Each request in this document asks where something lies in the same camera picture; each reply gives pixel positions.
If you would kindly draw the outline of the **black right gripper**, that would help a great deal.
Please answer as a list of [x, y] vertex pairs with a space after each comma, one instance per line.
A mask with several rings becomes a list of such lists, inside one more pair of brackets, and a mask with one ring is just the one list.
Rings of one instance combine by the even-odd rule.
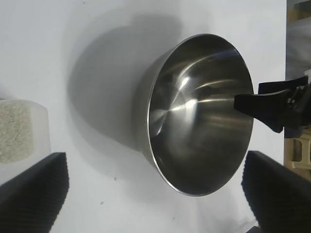
[[311, 124], [311, 85], [307, 75], [280, 82], [260, 83], [258, 94], [238, 94], [234, 109], [281, 133], [284, 128]]

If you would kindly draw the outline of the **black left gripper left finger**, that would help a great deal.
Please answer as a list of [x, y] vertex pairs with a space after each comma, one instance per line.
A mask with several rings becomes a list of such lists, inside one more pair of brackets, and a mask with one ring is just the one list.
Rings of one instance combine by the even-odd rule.
[[0, 231], [48, 233], [68, 191], [66, 153], [52, 153], [0, 186]]

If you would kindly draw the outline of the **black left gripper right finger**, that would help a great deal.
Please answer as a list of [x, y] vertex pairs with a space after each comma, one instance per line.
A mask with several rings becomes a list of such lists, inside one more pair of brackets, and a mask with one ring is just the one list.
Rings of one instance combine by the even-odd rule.
[[257, 227], [251, 233], [309, 233], [311, 183], [260, 151], [249, 151], [242, 189]]

